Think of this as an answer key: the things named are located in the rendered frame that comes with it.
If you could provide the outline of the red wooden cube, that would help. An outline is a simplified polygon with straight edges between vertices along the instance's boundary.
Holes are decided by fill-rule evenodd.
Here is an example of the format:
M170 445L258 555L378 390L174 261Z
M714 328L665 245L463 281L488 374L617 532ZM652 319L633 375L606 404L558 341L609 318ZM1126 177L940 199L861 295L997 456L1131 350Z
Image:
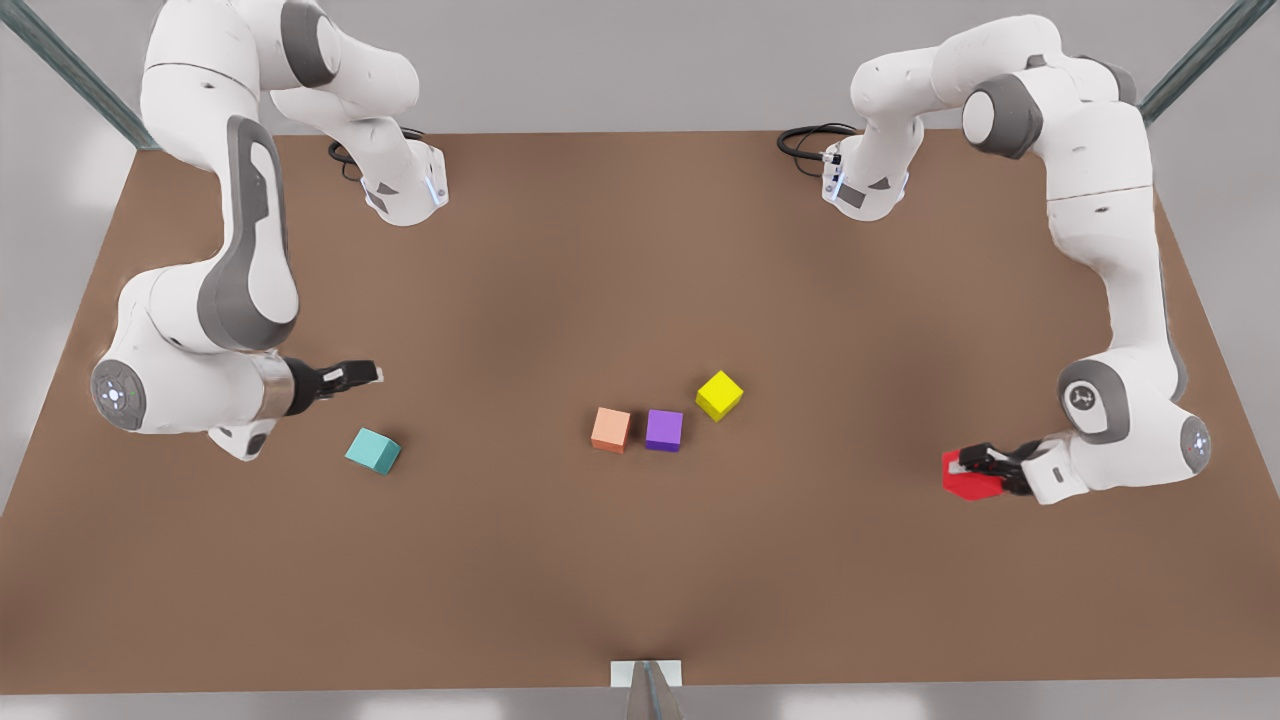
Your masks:
M959 450L942 456L942 487L947 492L965 501L998 497L1005 492L1002 477L969 471L959 460Z

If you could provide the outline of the teal wooden cube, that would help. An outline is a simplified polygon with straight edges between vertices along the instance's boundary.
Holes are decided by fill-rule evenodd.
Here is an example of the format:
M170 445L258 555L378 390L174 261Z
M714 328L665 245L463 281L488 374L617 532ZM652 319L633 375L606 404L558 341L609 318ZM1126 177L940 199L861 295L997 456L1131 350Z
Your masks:
M385 477L401 455L401 446L392 438L369 428L360 428L344 457L361 468Z

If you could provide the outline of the orange wooden cube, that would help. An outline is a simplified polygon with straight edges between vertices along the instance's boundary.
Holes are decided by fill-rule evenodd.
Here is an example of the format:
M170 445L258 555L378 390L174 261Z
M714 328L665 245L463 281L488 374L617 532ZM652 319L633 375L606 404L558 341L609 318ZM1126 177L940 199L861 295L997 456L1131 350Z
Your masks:
M612 454L623 454L628 438L630 421L630 413L599 407L590 434L591 447Z

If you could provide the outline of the yellow wooden cube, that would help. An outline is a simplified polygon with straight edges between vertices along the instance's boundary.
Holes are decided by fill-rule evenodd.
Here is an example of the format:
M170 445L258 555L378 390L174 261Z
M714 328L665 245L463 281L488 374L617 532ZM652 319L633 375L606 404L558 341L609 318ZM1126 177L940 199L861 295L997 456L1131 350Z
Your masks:
M713 421L721 421L742 396L742 388L727 373L717 372L698 389L695 402Z

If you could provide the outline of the silver frame post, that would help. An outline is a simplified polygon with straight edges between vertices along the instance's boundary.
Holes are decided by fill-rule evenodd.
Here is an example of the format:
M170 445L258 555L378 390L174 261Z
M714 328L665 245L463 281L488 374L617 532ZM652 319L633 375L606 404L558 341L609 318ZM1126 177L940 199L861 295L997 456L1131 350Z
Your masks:
M1277 0L1234 0L1233 5L1183 54L1139 104L1151 127L1203 73L1240 40Z
M682 670L680 660L611 661L611 688L628 689L625 720L685 720L673 693Z
M0 20L136 149L160 149L140 117L24 0L0 0Z

